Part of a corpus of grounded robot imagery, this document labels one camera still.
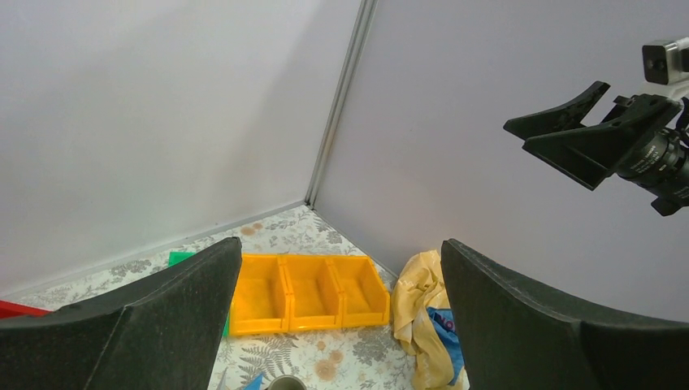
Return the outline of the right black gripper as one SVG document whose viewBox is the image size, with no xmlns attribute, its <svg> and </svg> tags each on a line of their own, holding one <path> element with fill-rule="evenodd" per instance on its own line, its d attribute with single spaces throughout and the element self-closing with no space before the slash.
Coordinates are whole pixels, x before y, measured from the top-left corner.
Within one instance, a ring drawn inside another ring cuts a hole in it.
<svg viewBox="0 0 689 390">
<path fill-rule="evenodd" d="M 619 96 L 595 126 L 581 124 L 610 85 L 595 81 L 572 100 L 509 119 L 503 129 L 523 140 L 523 149 L 593 190 L 617 174 L 656 195 L 662 216 L 688 206 L 688 98 Z"/>
</svg>

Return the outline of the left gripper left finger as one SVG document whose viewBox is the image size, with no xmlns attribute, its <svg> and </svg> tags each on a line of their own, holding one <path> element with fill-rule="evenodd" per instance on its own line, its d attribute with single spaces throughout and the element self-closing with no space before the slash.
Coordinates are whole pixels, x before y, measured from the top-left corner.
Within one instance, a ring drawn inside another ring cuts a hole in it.
<svg viewBox="0 0 689 390">
<path fill-rule="evenodd" d="M 102 295 L 2 320 L 2 388 L 207 388 L 241 263 L 230 237 Z"/>
</svg>

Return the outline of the grey metal cup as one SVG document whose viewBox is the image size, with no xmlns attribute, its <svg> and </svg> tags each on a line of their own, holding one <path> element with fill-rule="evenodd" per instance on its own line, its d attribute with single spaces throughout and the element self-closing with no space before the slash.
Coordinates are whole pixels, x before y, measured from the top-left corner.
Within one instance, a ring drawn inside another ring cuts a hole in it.
<svg viewBox="0 0 689 390">
<path fill-rule="evenodd" d="M 282 375 L 273 379 L 266 390 L 306 390 L 306 385 L 293 375 Z"/>
</svg>

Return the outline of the blue toothpaste tube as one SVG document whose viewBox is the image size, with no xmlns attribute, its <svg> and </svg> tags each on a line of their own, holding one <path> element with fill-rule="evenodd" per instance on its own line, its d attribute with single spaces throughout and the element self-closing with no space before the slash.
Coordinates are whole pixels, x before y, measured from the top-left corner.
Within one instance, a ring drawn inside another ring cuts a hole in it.
<svg viewBox="0 0 689 390">
<path fill-rule="evenodd" d="M 255 378 L 251 379 L 245 386 L 244 390 L 261 390 L 264 374 L 260 373 Z"/>
</svg>

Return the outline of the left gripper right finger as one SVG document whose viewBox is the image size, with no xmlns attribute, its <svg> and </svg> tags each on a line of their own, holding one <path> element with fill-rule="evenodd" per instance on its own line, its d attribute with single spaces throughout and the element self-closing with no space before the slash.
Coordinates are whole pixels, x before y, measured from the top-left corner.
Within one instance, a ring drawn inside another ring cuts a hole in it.
<svg viewBox="0 0 689 390">
<path fill-rule="evenodd" d="M 473 389 L 685 389 L 688 326 L 599 305 L 458 240 L 441 268 Z"/>
</svg>

